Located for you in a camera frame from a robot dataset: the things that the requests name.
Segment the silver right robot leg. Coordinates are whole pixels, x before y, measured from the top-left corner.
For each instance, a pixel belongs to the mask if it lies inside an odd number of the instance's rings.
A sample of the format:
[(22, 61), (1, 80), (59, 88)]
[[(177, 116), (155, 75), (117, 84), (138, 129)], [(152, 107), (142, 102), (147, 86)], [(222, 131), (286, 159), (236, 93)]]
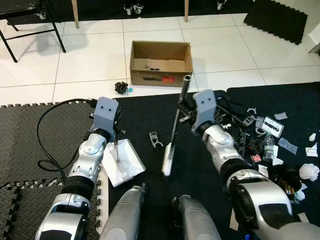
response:
[(222, 240), (210, 213), (198, 199), (182, 195), (171, 199), (173, 227), (185, 240)]

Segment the black foam puzzle mat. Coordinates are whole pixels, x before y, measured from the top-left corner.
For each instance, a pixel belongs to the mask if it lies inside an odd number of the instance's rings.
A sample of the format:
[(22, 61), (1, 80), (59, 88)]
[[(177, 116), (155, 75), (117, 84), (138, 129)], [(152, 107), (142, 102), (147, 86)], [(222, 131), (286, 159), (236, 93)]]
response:
[(93, 121), (86, 103), (0, 106), (0, 240), (34, 240), (61, 175), (38, 167), (50, 155), (66, 166)]

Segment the clear plastic bottle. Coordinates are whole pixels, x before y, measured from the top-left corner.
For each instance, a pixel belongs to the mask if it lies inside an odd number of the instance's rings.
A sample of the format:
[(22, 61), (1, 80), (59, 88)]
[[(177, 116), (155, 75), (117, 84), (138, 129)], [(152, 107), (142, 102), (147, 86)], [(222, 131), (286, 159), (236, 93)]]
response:
[(274, 137), (269, 133), (265, 134), (263, 138), (263, 160), (272, 162), (274, 160)]

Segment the black carpet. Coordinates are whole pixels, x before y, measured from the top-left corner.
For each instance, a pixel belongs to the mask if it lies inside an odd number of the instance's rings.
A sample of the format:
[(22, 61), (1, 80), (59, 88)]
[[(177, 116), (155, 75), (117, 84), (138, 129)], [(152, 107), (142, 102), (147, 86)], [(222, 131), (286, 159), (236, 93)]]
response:
[[(185, 0), (131, 0), (142, 6), (141, 14), (126, 14), (126, 0), (77, 0), (78, 19), (169, 18), (185, 15)], [(247, 13), (254, 0), (226, 0), (218, 9), (218, 0), (189, 0), (189, 16)]]

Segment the black wheeled stand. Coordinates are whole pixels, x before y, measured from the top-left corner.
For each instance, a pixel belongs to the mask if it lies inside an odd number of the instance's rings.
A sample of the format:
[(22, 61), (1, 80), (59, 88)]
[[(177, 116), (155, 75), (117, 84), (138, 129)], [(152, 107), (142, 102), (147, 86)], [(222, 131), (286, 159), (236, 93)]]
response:
[[(217, 10), (222, 10), (228, 0), (215, 0)], [(132, 16), (133, 13), (141, 14), (144, 6), (140, 0), (123, 0), (123, 9), (127, 16)]]

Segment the silver robot leg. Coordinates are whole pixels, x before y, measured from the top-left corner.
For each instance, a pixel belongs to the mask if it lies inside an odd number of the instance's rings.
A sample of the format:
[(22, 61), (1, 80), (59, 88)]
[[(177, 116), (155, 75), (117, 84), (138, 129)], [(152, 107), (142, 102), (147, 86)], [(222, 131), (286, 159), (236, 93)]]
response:
[(173, 227), (185, 240), (222, 240), (210, 213), (198, 199), (182, 195), (171, 199)]
[(147, 185), (140, 183), (127, 190), (114, 206), (99, 240), (137, 240), (141, 207), (146, 196)]

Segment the black floor mat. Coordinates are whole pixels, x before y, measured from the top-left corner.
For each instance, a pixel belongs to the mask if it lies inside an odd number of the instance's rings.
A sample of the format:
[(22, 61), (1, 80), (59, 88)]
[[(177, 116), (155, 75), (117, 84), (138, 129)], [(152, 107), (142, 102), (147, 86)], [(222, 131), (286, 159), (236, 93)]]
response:
[(118, 187), (110, 187), (109, 209), (134, 185), (146, 183), (147, 193), (141, 206), (138, 240), (183, 240), (181, 230), (173, 230), (171, 199), (189, 195), (202, 203), (210, 213), (223, 240), (243, 240), (243, 234), (230, 228), (231, 202), (223, 192), (223, 181), (215, 168), (211, 154), (201, 138), (191, 132), (189, 125), (180, 124), (169, 178), (164, 178), (162, 163), (164, 149), (153, 147), (149, 133), (170, 141), (178, 94), (122, 97), (119, 128), (125, 130), (146, 170)]
[[(295, 155), (282, 149), (278, 157), (297, 169), (304, 163), (319, 165), (319, 158), (307, 157), (304, 148), (313, 144), (307, 138), (320, 128), (320, 83), (230, 87), (226, 95), (230, 99), (224, 99), (222, 104), (231, 101), (240, 103), (242, 106), (235, 106), (233, 111), (243, 117), (252, 114), (249, 108), (255, 108), (258, 117), (273, 118), (274, 114), (286, 112), (288, 118), (281, 121), (284, 126), (281, 136), (298, 149)], [(313, 231), (302, 231), (296, 224), (284, 233), (270, 235), (269, 240), (320, 240), (320, 181), (306, 182), (306, 185), (307, 188), (303, 190), (305, 199), (293, 203), (292, 212), (294, 215), (304, 213), (314, 225)]]

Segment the chrome handled white broom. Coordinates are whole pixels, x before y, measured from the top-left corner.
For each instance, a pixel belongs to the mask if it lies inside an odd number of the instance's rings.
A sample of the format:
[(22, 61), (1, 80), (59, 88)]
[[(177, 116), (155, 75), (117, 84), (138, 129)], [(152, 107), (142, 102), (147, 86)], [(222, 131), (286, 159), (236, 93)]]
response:
[[(191, 80), (192, 80), (191, 75), (185, 75), (183, 77), (183, 84), (182, 84), (179, 96), (187, 95)], [(174, 121), (173, 121), (173, 129), (171, 131), (170, 142), (165, 147), (164, 155), (162, 158), (161, 171), (165, 178), (168, 178), (170, 176), (170, 172), (172, 171), (175, 146), (176, 146), (175, 142), (176, 142), (176, 137), (178, 135), (178, 125), (181, 124), (178, 122), (178, 113), (179, 111), (178, 109), (176, 109), (176, 114), (174, 115)]]

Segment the silver left robot leg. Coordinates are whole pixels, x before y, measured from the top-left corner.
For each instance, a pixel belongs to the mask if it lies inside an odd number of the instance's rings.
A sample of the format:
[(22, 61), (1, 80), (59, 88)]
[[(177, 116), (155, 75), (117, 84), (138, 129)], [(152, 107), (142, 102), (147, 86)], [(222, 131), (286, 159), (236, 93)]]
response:
[(140, 183), (127, 190), (114, 206), (99, 240), (137, 240), (141, 207), (146, 196), (147, 185)]

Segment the small grey black clip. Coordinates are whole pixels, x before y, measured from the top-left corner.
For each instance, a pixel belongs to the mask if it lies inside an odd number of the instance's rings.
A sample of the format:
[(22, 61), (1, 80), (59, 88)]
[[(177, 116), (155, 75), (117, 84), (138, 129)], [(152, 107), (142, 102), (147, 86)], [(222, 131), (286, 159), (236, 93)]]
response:
[(149, 132), (148, 136), (150, 137), (151, 145), (153, 146), (153, 148), (164, 147), (164, 144), (160, 142), (158, 133), (156, 131)]

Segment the white paper piece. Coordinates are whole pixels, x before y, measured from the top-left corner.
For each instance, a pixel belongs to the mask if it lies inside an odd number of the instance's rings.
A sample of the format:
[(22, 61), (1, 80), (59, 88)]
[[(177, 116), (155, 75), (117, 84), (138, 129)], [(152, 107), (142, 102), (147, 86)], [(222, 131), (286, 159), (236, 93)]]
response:
[(307, 157), (317, 158), (319, 156), (318, 155), (318, 144), (317, 144), (317, 142), (311, 147), (306, 147), (305, 148), (305, 153), (306, 153)]

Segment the long black bar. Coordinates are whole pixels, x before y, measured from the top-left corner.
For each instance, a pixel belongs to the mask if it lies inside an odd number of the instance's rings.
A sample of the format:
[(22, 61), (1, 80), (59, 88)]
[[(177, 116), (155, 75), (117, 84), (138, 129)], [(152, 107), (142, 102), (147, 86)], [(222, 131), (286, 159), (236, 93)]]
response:
[(247, 128), (251, 126), (253, 123), (256, 121), (256, 117), (254, 115), (249, 115), (247, 117), (244, 117), (242, 114), (237, 113), (234, 111), (235, 106), (243, 106), (241, 103), (238, 102), (227, 102), (227, 103), (222, 103), (221, 105), (218, 105), (218, 108), (222, 110), (222, 112), (225, 112), (227, 115), (230, 116), (231, 119), (235, 123), (240, 124), (242, 127)]

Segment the white dustpan with chrome handle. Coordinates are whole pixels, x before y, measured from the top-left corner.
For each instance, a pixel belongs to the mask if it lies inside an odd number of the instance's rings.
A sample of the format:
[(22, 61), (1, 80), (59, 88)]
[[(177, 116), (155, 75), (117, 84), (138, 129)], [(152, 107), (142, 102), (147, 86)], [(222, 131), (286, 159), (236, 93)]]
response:
[(118, 140), (118, 144), (108, 142), (103, 153), (102, 165), (113, 187), (146, 171), (129, 139)]

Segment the white crumpled tissue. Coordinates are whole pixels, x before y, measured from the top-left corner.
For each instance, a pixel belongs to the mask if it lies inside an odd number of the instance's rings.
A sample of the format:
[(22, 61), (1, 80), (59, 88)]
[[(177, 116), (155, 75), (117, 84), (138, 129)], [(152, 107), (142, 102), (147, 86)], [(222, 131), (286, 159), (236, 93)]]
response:
[(305, 163), (299, 168), (299, 176), (301, 179), (316, 181), (320, 174), (320, 168), (312, 163)]

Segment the open brown cardboard box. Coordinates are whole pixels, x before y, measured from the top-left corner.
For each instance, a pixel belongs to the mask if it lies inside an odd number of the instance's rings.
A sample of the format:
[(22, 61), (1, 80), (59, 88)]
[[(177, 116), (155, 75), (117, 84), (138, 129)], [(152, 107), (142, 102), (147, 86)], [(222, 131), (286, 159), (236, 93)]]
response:
[(182, 87), (185, 76), (194, 73), (191, 44), (135, 40), (129, 70), (131, 83), (136, 86)]

